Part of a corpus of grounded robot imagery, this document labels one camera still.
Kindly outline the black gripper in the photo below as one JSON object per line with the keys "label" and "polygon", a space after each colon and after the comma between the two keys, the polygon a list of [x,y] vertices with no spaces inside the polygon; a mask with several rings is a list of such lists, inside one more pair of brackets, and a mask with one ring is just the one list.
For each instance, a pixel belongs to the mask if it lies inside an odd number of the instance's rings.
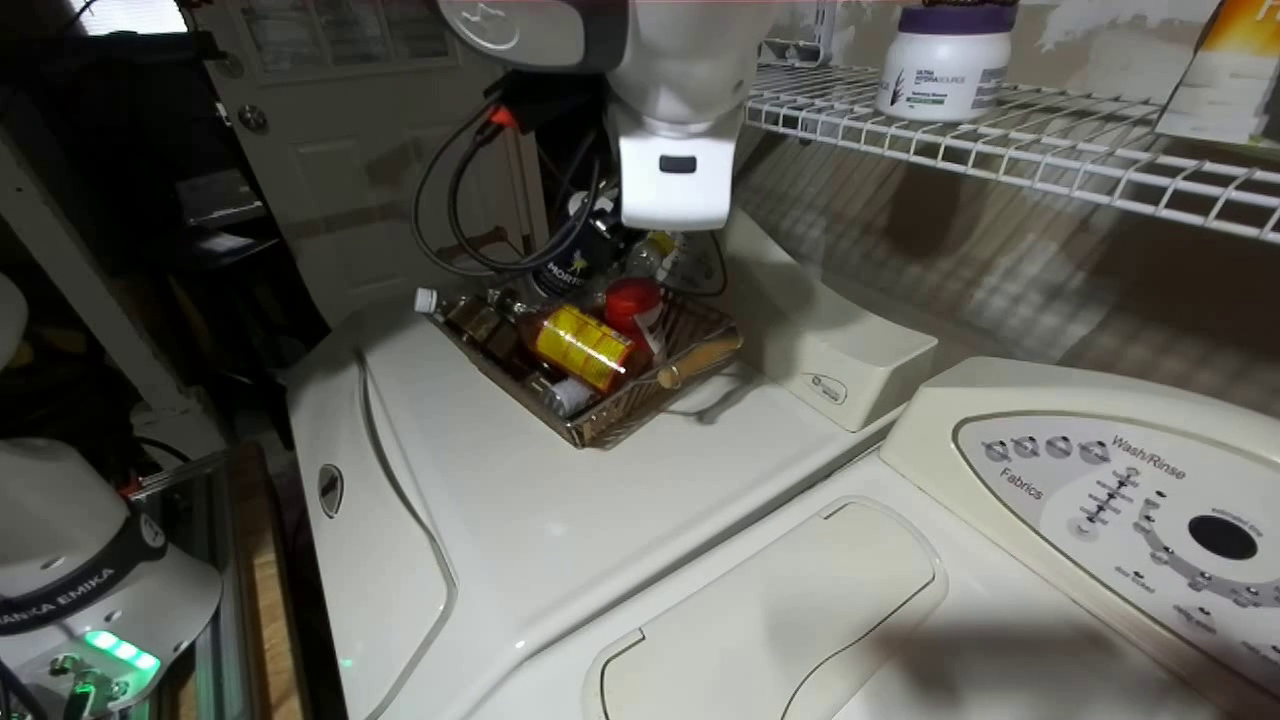
{"label": "black gripper", "polygon": [[608,186],[571,192],[564,229],[568,237],[543,265],[550,297],[577,297],[612,280],[650,277],[650,230],[621,225],[616,194]]}

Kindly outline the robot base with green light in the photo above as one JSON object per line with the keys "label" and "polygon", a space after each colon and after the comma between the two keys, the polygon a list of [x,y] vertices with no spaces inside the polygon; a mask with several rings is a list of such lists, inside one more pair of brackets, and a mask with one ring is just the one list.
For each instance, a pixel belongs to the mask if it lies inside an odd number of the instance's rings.
{"label": "robot base with green light", "polygon": [[71,445],[0,439],[0,720],[121,720],[221,609],[221,573]]}

